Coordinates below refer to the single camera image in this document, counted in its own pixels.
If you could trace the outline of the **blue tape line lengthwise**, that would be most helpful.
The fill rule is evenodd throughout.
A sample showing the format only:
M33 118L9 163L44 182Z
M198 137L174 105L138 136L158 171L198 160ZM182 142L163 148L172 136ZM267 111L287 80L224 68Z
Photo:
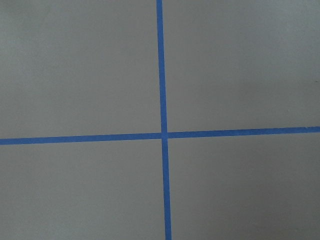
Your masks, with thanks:
M164 49L164 23L163 2L156 1L157 17L157 45L158 45L158 71L159 71L159 96L160 96L160 128L161 128L161 154L162 154L162 181L164 203L164 230L165 239L172 239L171 199L170 199L170 169L168 146L168 120L166 96L166 72Z

